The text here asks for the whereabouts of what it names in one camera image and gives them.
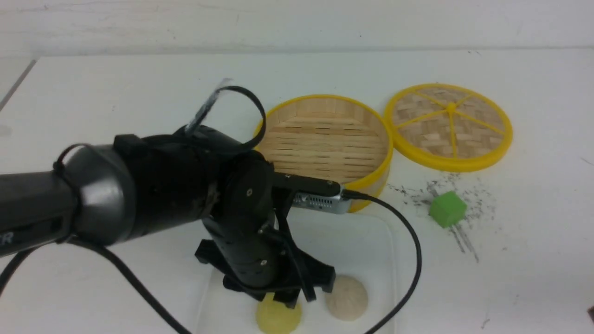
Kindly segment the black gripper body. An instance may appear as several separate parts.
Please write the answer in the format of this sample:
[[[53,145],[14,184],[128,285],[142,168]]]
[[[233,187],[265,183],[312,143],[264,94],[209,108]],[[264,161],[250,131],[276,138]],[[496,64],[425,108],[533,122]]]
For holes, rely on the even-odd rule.
[[[273,206],[274,167],[261,154],[242,154],[223,165],[219,202],[202,220],[210,240],[196,258],[223,273],[225,289],[258,302],[278,290],[301,290],[306,279],[336,278],[335,268],[300,250],[288,216]]]

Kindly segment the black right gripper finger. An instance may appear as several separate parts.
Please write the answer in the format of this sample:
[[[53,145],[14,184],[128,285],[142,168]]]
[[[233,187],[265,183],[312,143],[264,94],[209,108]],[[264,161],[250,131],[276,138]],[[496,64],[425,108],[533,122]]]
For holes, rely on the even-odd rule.
[[[335,285],[334,278],[312,278],[306,279],[302,287],[303,294],[307,302],[314,302],[317,299],[315,288],[321,288],[322,292],[330,294],[333,292]]]

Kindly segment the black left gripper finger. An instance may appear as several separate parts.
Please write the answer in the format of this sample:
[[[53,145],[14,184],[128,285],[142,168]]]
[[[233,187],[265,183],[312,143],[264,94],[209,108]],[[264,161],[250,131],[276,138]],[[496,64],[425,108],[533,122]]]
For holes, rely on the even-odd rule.
[[[273,293],[273,301],[286,308],[295,309],[301,290],[278,290]]]

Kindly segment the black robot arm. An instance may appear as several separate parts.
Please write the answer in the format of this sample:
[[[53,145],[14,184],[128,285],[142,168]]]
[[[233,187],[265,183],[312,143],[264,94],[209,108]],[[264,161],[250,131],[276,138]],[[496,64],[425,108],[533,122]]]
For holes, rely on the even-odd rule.
[[[50,171],[1,176],[1,256],[50,243],[106,247],[201,220],[210,238],[195,252],[224,287],[294,308],[299,294],[331,292],[335,269],[300,250],[288,213],[297,195],[331,198],[330,180],[277,173],[255,146],[210,127],[193,135],[117,135],[74,144]]]

